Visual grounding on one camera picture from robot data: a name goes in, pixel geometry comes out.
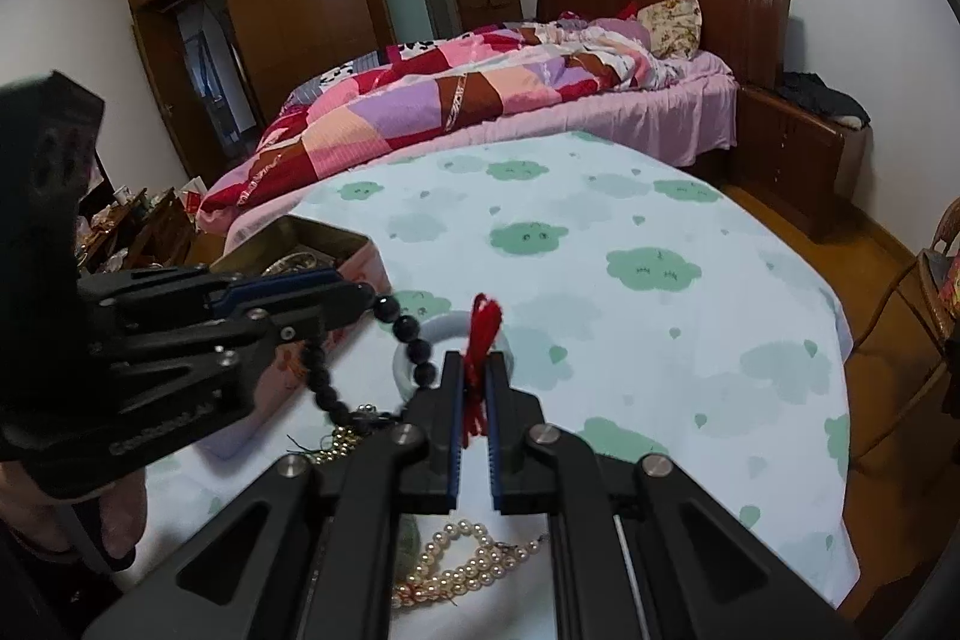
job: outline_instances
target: mattress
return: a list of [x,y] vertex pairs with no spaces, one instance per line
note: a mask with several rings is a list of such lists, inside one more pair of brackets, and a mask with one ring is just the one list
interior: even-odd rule
[[[416,158],[438,150],[545,137],[566,131],[587,131],[672,167],[690,166],[698,155],[736,145],[737,83],[727,64],[704,50],[690,61],[669,63],[680,73],[679,82],[670,88],[588,95],[470,126],[448,136],[395,150],[366,166]],[[245,242],[280,215],[286,215],[309,190],[310,187],[290,191],[240,215],[230,226],[224,252]]]

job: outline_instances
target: floral cushion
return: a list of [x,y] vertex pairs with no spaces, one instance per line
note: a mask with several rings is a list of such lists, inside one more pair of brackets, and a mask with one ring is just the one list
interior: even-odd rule
[[940,288],[940,301],[949,314],[956,319],[960,317],[960,253],[952,259],[947,279]]
[[690,59],[700,48],[704,16],[698,0],[666,0],[637,12],[650,31],[650,52],[658,58]]

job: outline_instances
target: open box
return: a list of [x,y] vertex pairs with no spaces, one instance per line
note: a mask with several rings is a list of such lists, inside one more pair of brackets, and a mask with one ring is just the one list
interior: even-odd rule
[[[315,250],[330,259],[344,280],[370,283],[377,292],[389,293],[390,280],[376,244],[369,237],[346,229],[285,215],[265,226],[253,237],[210,266],[213,272],[241,272],[259,277],[267,267],[301,249]],[[363,321],[328,335],[323,343],[328,355]],[[256,408],[246,418],[221,429],[200,442],[209,453],[230,458],[277,412],[284,402],[304,386],[306,373],[299,362],[302,342],[277,347],[274,362],[260,376],[253,401]]]

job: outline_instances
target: red tassel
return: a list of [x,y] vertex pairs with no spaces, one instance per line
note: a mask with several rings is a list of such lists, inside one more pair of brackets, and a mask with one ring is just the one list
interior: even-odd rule
[[500,305],[478,293],[473,300],[467,355],[464,356],[464,448],[471,437],[487,433],[487,418],[483,412],[484,362],[502,322]]

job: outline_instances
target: wooden chair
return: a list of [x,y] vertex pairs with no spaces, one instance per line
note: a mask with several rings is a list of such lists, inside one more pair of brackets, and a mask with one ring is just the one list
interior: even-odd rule
[[[923,330],[925,330],[926,334],[930,337],[930,341],[933,342],[934,347],[936,347],[937,352],[940,354],[940,360],[938,360],[936,365],[933,366],[933,369],[930,369],[930,372],[926,373],[923,377],[923,383],[920,383],[920,389],[910,397],[909,401],[904,405],[904,408],[896,414],[893,422],[877,437],[874,437],[859,453],[851,455],[851,464],[854,468],[856,468],[858,461],[861,461],[864,456],[867,456],[867,453],[870,453],[870,451],[874,450],[877,445],[880,445],[883,440],[890,437],[890,434],[893,434],[896,428],[906,420],[907,415],[934,389],[940,378],[941,367],[947,365],[947,340],[953,333],[955,320],[940,301],[940,288],[943,286],[944,280],[947,279],[947,273],[949,272],[950,259],[947,258],[947,253],[949,253],[949,249],[958,234],[960,234],[960,199],[956,199],[947,207],[947,212],[944,213],[944,216],[940,219],[940,225],[937,226],[937,231],[933,235],[933,242],[930,242],[930,247],[922,250],[920,255],[909,263],[909,266],[907,266],[904,271],[901,271],[901,273],[896,276],[896,279],[891,282],[890,286],[887,287],[883,298],[880,299],[880,304],[877,305],[874,316],[870,319],[870,325],[867,326],[867,330],[853,343],[853,352],[851,352],[851,355],[859,350],[867,337],[877,328],[877,323],[880,322],[880,316],[882,316],[884,309],[886,309],[887,302],[890,301],[890,297],[896,292],[899,297],[904,300],[904,304],[910,308],[911,313],[916,316],[916,319],[920,322],[920,325],[923,326]],[[938,245],[940,245],[941,242],[944,245],[942,251],[938,249]],[[914,269],[920,277],[920,293],[923,295],[923,304],[926,306],[926,314],[929,317],[930,323],[928,323],[928,319],[923,316],[917,307],[910,302],[899,289],[901,283],[904,282],[906,277],[909,276]]]

